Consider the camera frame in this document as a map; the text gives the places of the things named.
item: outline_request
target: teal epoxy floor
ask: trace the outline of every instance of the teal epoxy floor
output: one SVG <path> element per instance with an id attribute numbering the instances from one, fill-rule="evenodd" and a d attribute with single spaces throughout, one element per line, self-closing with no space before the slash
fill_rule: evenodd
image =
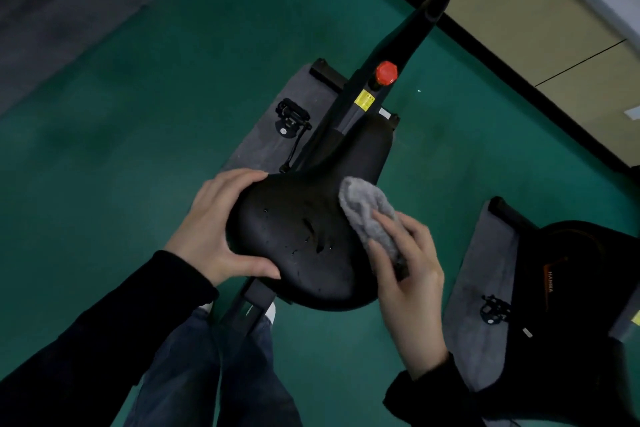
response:
<path id="1" fill-rule="evenodd" d="M 164 244 L 300 66 L 322 56 L 351 74 L 409 10 L 156 0 L 0 119 L 0 376 Z M 402 122 L 380 186 L 431 226 L 447 294 L 496 194 L 540 225 L 640 230 L 635 188 L 439 31 L 387 101 Z M 639 336 L 627 347 L 636 407 Z M 376 304 L 342 314 L 279 304 L 274 342 L 305 425 L 399 424 L 380 404 L 401 364 Z"/>

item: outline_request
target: black sleeve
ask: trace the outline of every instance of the black sleeve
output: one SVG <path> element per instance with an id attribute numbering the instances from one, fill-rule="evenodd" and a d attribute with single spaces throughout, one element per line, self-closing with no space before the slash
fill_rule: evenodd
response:
<path id="1" fill-rule="evenodd" d="M 453 355 L 415 382 L 406 371 L 387 390 L 385 407 L 412 426 L 485 427 Z"/>
<path id="2" fill-rule="evenodd" d="M 0 382 L 0 425 L 111 425 L 169 333 L 217 297 L 196 269 L 156 252 Z"/>

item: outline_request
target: person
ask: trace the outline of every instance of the person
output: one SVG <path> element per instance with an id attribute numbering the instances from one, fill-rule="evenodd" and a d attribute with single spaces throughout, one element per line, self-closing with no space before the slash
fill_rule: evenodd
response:
<path id="1" fill-rule="evenodd" d="M 0 382 L 0 424 L 108 426 L 146 372 L 127 425 L 211 425 L 221 357 L 219 425 L 300 425 L 273 372 L 269 319 L 238 341 L 210 327 L 200 307 L 230 277 L 280 277 L 274 263 L 236 255 L 225 238 L 238 196 L 266 176 L 237 169 L 206 181 L 162 250 Z M 368 244 L 382 318 L 406 367 L 384 405 L 411 425 L 482 426 L 444 342 L 444 273 L 433 239 L 420 222 L 398 216 L 404 229 L 374 214 L 409 277 L 398 282 L 382 246 Z"/>

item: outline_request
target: red knob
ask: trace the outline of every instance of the red knob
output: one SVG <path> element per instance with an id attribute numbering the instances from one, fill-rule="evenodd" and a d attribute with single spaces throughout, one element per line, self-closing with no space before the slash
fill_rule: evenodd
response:
<path id="1" fill-rule="evenodd" d="M 382 86 L 389 86 L 398 79 L 398 68 L 391 61 L 382 61 L 376 68 L 376 81 Z"/>

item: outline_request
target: yellow warning label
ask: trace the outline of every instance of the yellow warning label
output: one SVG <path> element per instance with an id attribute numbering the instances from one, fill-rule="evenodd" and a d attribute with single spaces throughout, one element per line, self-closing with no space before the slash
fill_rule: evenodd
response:
<path id="1" fill-rule="evenodd" d="M 376 100 L 375 96 L 373 96 L 367 90 L 362 90 L 358 95 L 358 97 L 356 98 L 356 101 L 354 101 L 354 103 L 366 112 L 367 110 L 369 110 L 369 107 L 371 107 L 371 104 L 375 100 Z"/>

